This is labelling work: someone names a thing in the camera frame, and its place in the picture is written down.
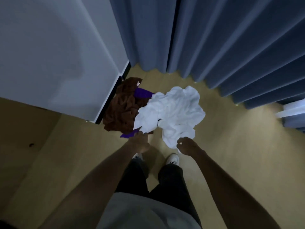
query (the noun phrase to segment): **purple fabric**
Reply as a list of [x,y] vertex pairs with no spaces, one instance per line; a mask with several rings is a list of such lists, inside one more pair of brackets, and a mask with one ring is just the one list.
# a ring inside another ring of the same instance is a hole
[[[136,88],[135,93],[134,93],[134,97],[137,97],[137,98],[151,98],[153,94],[154,94],[153,92],[147,91],[143,88]],[[138,131],[139,131],[139,129],[135,129],[134,131],[132,131],[129,134],[122,134],[120,137],[123,137],[123,138],[133,137],[135,135],[135,133],[138,132]]]

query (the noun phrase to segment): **person's right arm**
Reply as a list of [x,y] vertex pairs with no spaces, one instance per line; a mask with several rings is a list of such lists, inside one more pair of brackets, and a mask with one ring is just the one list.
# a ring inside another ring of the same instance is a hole
[[192,139],[180,138],[177,148],[198,164],[228,229],[280,228],[269,213]]

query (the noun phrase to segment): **white wall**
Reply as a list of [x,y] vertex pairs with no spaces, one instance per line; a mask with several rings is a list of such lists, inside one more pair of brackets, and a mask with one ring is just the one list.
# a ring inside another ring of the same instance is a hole
[[94,121],[128,62],[109,0],[0,0],[0,96]]

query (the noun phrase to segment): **white shoe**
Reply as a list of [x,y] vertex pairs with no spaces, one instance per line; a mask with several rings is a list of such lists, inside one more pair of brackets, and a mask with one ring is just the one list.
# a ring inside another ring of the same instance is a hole
[[174,164],[179,166],[179,156],[178,154],[171,154],[167,160],[166,160],[166,165],[168,164]]
[[132,158],[137,158],[143,160],[142,154],[136,153]]

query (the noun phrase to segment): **t-shirt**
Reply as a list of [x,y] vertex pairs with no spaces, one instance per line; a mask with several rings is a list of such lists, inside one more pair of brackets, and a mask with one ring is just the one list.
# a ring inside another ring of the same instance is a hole
[[97,229],[103,228],[201,229],[195,219],[184,211],[127,193],[114,193],[97,225]]

